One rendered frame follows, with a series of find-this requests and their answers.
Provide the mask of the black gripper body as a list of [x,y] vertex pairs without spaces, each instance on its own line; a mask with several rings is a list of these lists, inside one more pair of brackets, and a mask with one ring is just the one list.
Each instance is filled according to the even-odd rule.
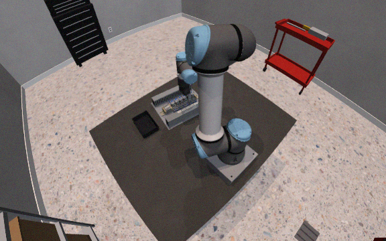
[[178,86],[179,86],[179,91],[184,95],[188,95],[190,93],[190,85],[186,84],[183,79],[181,78],[181,74],[177,72],[178,76]]

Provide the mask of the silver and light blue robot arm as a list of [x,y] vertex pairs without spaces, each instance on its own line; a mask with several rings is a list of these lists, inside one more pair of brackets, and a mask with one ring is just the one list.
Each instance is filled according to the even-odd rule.
[[223,80],[229,66],[252,56],[255,48],[255,36],[244,25],[201,25],[188,31],[185,52],[176,54],[177,72],[184,82],[198,81],[199,125],[192,141],[201,159],[218,155],[223,163],[236,165],[245,156],[250,125],[233,118],[220,127]]

